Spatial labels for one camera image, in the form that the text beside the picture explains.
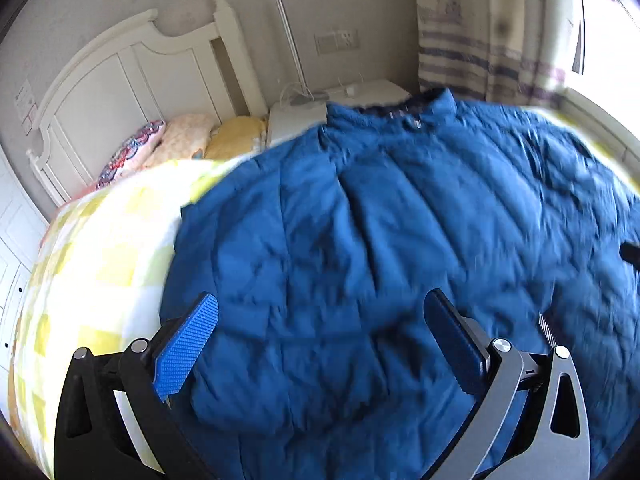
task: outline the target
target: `bed post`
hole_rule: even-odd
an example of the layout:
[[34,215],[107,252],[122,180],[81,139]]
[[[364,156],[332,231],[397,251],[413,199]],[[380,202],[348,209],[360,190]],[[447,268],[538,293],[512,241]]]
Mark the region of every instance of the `bed post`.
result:
[[56,189],[56,186],[55,184],[53,184],[51,179],[46,176],[46,174],[44,173],[44,169],[41,169],[39,167],[40,158],[33,153],[33,150],[31,148],[27,150],[27,158],[29,159],[29,167],[31,168],[31,171],[38,179],[38,182],[42,184],[42,187],[47,191],[47,193],[49,193],[49,196],[51,197],[53,202],[58,207],[65,205],[66,200]]
[[242,96],[252,116],[263,117],[268,113],[267,105],[260,92],[258,78],[249,56],[244,35],[240,29],[238,16],[227,0],[213,0],[216,10],[213,13],[220,38],[225,44]]

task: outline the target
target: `striped curtain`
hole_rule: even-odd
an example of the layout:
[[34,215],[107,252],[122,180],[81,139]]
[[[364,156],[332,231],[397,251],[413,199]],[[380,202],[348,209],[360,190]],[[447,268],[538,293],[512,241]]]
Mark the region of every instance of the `striped curtain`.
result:
[[459,98],[557,105],[580,0],[417,0],[420,86]]

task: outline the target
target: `metal screw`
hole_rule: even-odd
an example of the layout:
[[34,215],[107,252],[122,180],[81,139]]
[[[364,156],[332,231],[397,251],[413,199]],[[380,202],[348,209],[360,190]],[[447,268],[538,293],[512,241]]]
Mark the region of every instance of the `metal screw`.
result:
[[569,357],[569,349],[566,346],[556,346],[556,355],[561,359],[567,359]]
[[81,346],[74,352],[74,359],[84,359],[86,357],[86,348]]
[[145,339],[136,339],[131,343],[131,351],[134,354],[142,354],[146,350],[147,343]]
[[496,339],[494,341],[494,348],[498,352],[508,352],[511,350],[511,343],[509,343],[506,339]]

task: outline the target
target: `blue down jacket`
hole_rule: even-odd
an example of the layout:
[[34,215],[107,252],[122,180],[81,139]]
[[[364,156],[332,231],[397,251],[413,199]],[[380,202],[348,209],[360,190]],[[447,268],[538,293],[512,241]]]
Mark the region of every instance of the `blue down jacket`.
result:
[[[225,480],[420,478],[473,405],[424,323],[439,287],[489,336],[574,357],[596,474],[640,414],[638,199],[573,134],[449,91],[324,126],[184,208],[161,320],[218,326],[172,404]],[[499,461],[508,416],[485,465]]]

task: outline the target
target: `white nightstand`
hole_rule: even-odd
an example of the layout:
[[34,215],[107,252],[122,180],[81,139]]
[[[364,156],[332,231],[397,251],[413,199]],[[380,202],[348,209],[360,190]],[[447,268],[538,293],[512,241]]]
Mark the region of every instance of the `white nightstand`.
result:
[[[346,89],[352,89],[347,95]],[[329,99],[346,106],[391,105],[404,101],[410,94],[386,79],[357,83],[343,88],[327,90]],[[290,106],[276,103],[269,113],[267,147],[272,148],[285,140],[306,132],[314,124],[326,121],[326,103],[308,103]]]

